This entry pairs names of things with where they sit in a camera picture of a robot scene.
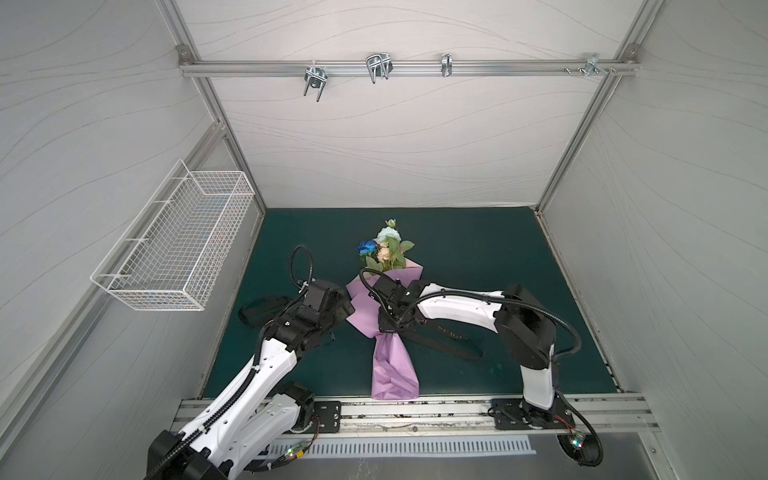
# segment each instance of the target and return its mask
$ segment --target black strap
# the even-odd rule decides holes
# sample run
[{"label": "black strap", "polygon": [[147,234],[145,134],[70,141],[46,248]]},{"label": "black strap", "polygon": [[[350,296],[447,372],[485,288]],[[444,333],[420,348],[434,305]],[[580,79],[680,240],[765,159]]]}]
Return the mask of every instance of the black strap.
[{"label": "black strap", "polygon": [[437,339],[420,335],[414,332],[413,330],[405,330],[400,333],[400,336],[406,340],[420,343],[423,346],[437,350],[438,352],[448,353],[449,355],[457,356],[458,358],[464,359],[464,360],[477,361],[477,360],[480,360],[485,355],[482,349],[466,336],[462,336],[462,335],[459,335],[458,333],[451,332],[448,329],[444,329],[441,326],[432,324],[430,322],[425,323],[424,326],[428,326],[429,328],[432,328],[435,331],[440,332],[442,335],[450,337],[459,342],[465,343],[469,346],[469,348],[461,347],[457,345],[455,342],[450,342],[450,343],[441,342]]},{"label": "black strap", "polygon": [[259,329],[274,318],[289,301],[287,296],[260,296],[238,310],[237,317],[243,325]]}]

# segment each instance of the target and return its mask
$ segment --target green mat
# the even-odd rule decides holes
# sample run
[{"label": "green mat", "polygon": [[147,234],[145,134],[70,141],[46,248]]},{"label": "green mat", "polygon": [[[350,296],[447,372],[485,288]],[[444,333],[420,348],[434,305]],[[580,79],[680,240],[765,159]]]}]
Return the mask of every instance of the green mat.
[{"label": "green mat", "polygon": [[[262,295],[296,294],[288,280],[287,262],[297,243],[306,243],[312,250],[315,278],[343,286],[360,268],[355,245],[375,236],[389,218],[397,219],[403,238],[415,243],[407,256],[424,266],[423,279],[464,290],[503,290],[519,283],[569,321],[584,345],[563,361],[560,387],[564,392],[616,392],[531,209],[272,209],[266,213],[205,396],[221,393],[253,354],[258,332],[238,320],[237,310]],[[305,265],[303,259],[296,263],[299,275],[306,271]],[[406,340],[423,395],[522,392],[519,366],[493,332],[449,324],[471,335],[485,357],[462,360]],[[309,352],[285,380],[301,383],[318,396],[370,395],[376,341],[347,322],[333,332],[336,340]],[[568,334],[559,329],[555,348],[570,343]]]}]

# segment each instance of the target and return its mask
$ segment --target aluminum rail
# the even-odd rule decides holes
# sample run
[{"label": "aluminum rail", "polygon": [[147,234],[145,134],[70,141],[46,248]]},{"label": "aluminum rail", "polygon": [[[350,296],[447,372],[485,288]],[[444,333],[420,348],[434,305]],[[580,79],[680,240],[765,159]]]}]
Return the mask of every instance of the aluminum rail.
[{"label": "aluminum rail", "polygon": [[[573,75],[580,77],[587,60],[514,60],[452,61],[452,76],[516,77]],[[621,60],[598,60],[607,73],[593,75],[634,75],[640,64]],[[368,77],[364,61],[192,61],[179,65],[184,77],[304,77],[308,67],[318,67],[329,77]],[[441,77],[442,63],[437,61],[392,60],[393,77]]]},{"label": "aluminum rail", "polygon": [[[493,398],[504,395],[422,396],[416,400],[380,401],[370,397],[317,397],[317,401],[341,402],[339,433],[323,437],[382,437],[414,435],[540,435],[567,430],[496,430],[488,416]],[[639,393],[568,395],[568,401],[592,424],[595,431],[660,432],[653,413]],[[170,430],[176,432],[194,419],[213,400],[185,400]],[[576,426],[583,427],[574,418]]]}]

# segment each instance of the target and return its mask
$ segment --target blue rose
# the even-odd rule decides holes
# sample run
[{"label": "blue rose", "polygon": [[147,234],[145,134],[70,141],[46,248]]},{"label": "blue rose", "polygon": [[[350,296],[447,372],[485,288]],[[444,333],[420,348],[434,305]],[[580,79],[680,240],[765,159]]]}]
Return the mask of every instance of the blue rose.
[{"label": "blue rose", "polygon": [[376,242],[373,240],[366,240],[364,242],[360,242],[360,245],[357,246],[357,251],[360,255],[365,255],[366,253],[371,253],[376,250],[376,247]]}]

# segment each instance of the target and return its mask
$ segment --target pink wrapping paper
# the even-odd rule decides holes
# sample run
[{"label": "pink wrapping paper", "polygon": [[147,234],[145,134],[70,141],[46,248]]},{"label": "pink wrapping paper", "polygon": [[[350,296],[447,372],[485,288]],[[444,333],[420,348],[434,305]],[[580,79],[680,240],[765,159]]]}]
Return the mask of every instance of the pink wrapping paper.
[{"label": "pink wrapping paper", "polygon": [[[422,276],[423,267],[406,259],[406,268],[390,270],[384,274],[408,286]],[[375,400],[410,400],[419,396],[419,379],[413,369],[411,357],[397,333],[379,332],[379,304],[368,295],[368,290],[356,277],[346,286],[352,297],[355,312],[347,320],[368,338],[376,338],[373,350],[373,379],[371,398]]]}]

